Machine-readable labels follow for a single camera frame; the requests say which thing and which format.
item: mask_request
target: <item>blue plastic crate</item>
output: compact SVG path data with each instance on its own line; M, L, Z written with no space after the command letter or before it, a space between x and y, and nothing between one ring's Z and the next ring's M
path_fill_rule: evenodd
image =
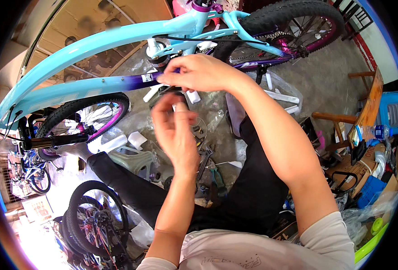
M376 124L387 125L398 134L398 91L382 93Z
M360 190L362 195L357 201L357 207L363 209L369 204L373 204L378 198L378 192L383 191L386 185L385 182L380 181L376 177L369 176Z

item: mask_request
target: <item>white shirt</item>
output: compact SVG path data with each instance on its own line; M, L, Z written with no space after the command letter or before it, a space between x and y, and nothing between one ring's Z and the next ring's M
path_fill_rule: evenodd
M311 225L301 235L302 246L264 235L207 229L185 236L180 270L353 269L354 244L340 212ZM175 270L164 259L148 257L137 270Z

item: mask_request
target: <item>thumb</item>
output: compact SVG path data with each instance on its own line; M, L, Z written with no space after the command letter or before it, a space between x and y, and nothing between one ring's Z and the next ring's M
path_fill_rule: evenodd
M189 123L189 110L183 102L178 102L175 107L174 120L176 131L188 131L190 130Z
M157 81L159 83L167 84L167 85L174 85L174 86L184 86L190 88L190 79L189 74L179 74L179 73L167 73L158 76Z

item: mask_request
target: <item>wrench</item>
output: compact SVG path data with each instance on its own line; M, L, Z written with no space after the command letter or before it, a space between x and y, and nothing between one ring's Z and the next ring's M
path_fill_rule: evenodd
M205 170L205 167L206 167L209 157L212 154L214 154L214 148L215 148L215 144L207 143L205 145L205 151L201 151L205 155L205 157L202 161L202 164L200 165L199 173L196 176L196 182L198 182L200 180L200 178L202 177L203 171Z

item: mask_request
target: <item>black cable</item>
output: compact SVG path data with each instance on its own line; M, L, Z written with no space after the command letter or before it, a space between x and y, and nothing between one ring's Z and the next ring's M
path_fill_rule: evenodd
M12 110L10 111L10 114L9 114L9 116L8 116L7 125L8 125L8 123L9 123L11 114L12 114ZM16 119L17 119L18 116L19 116L19 114L16 114L16 116L15 116L14 119L12 120L12 123L11 123L11 125L9 126L9 128L8 128L8 126L7 126L7 132L4 134L4 137L3 137L2 139L0 139L0 142L2 142L5 138L8 137L8 133L11 131L12 124L14 123L14 121L16 121Z
M154 35L153 38L166 38L166 39L174 39L174 40L182 40L182 41L230 41L230 42L246 42L246 43L257 43L262 45L267 45L266 42L262 41L251 41L251 40L242 40L242 39L215 39L215 38L175 38L169 37L168 35Z
M2 140L5 139L6 136L8 136L8 123L9 123L9 119L10 119L10 117L11 117L13 108L14 108L14 107L11 107L11 108L10 108L10 114L8 115L8 120L7 120L7 132L4 134L4 137L2 138Z
M14 138L14 137L10 137L10 136L7 136L7 138L10 138L10 139L13 139L13 140L16 140L16 141L19 141L19 142L24 142L25 141L23 139L18 139L18 138Z

